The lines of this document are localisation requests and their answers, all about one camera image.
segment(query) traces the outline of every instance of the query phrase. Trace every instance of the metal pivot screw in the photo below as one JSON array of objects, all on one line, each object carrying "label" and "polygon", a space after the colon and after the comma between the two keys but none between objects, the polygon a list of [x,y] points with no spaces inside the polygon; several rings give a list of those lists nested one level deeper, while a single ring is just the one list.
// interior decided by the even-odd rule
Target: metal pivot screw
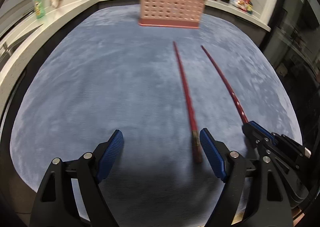
[{"label": "metal pivot screw", "polygon": [[269,163],[271,161],[271,159],[267,156],[264,156],[263,157],[263,161],[266,162],[266,163]]},{"label": "metal pivot screw", "polygon": [[231,151],[230,156],[232,156],[233,158],[237,158],[237,157],[239,157],[239,153],[236,151]]},{"label": "metal pivot screw", "polygon": [[92,158],[92,153],[87,152],[87,153],[85,153],[85,154],[83,155],[83,157],[84,157],[85,159]]},{"label": "metal pivot screw", "polygon": [[59,164],[59,162],[60,162],[60,159],[59,158],[55,158],[55,159],[53,159],[52,160],[52,164]]}]

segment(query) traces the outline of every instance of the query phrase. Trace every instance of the red chopstick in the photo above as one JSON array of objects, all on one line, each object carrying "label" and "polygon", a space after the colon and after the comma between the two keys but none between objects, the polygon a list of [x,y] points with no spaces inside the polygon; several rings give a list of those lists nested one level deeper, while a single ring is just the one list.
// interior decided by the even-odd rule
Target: red chopstick
[{"label": "red chopstick", "polygon": [[185,73],[183,70],[183,66],[182,66],[180,56],[179,56],[179,51],[178,51],[176,42],[173,42],[173,48],[176,53],[178,67],[179,67],[181,80],[182,80],[183,91],[184,91],[184,95],[185,95],[186,103],[187,103],[187,108],[188,108],[189,122],[190,122],[191,131],[192,131],[192,156],[193,156],[193,160],[196,163],[201,163],[202,162],[202,153],[201,153],[201,145],[200,145],[200,140],[199,140],[198,126],[197,126],[196,119],[195,119],[195,112],[192,107],[192,101],[191,101],[191,97],[189,94],[189,87],[188,87],[187,79],[186,79],[186,76],[185,76]]},{"label": "red chopstick", "polygon": [[246,117],[246,115],[244,114],[244,111],[242,109],[242,106],[240,105],[240,102],[235,94],[235,92],[233,91],[233,89],[231,88],[230,84],[228,83],[227,79],[225,78],[225,76],[223,75],[222,71],[220,70],[219,66],[217,65],[217,63],[213,60],[213,58],[211,57],[211,55],[209,54],[209,52],[204,48],[204,46],[202,45],[201,48],[203,49],[203,51],[206,53],[206,55],[208,56],[208,58],[210,59],[210,61],[212,62],[213,66],[215,67],[215,69],[217,70],[218,74],[220,75],[222,81],[224,82],[224,84],[226,85],[232,99],[233,102],[235,103],[235,106],[238,110],[238,113],[241,117],[241,120],[244,123],[248,123],[248,119]]}]

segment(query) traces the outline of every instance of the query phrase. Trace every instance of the pink plastic basket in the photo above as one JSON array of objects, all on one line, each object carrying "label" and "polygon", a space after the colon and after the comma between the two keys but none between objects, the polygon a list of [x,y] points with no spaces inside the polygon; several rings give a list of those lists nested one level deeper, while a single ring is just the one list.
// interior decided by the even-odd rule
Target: pink plastic basket
[{"label": "pink plastic basket", "polygon": [[141,26],[199,28],[205,0],[140,0]]}]

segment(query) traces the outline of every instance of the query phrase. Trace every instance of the blue carpet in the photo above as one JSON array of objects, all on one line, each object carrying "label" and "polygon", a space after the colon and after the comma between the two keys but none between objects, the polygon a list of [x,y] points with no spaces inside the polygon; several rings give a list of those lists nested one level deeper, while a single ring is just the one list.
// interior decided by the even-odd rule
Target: blue carpet
[{"label": "blue carpet", "polygon": [[201,44],[249,120],[301,143],[299,125],[273,68],[234,25],[203,15],[200,29],[140,27],[138,17],[138,5],[103,9],[63,39],[24,96],[12,130],[12,161],[36,191],[53,158],[77,159],[119,129],[123,151],[100,184],[119,225],[204,225],[223,183],[206,158],[199,166],[192,163],[172,41],[180,50],[199,130],[207,127],[230,150],[248,153],[236,107]]}]

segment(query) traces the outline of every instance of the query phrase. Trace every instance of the glass door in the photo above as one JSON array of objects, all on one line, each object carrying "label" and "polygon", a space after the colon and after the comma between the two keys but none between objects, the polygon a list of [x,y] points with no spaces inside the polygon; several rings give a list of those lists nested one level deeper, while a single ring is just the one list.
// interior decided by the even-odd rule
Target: glass door
[{"label": "glass door", "polygon": [[311,145],[320,115],[320,5],[317,0],[285,0],[282,11],[264,55],[290,97],[304,143]]}]

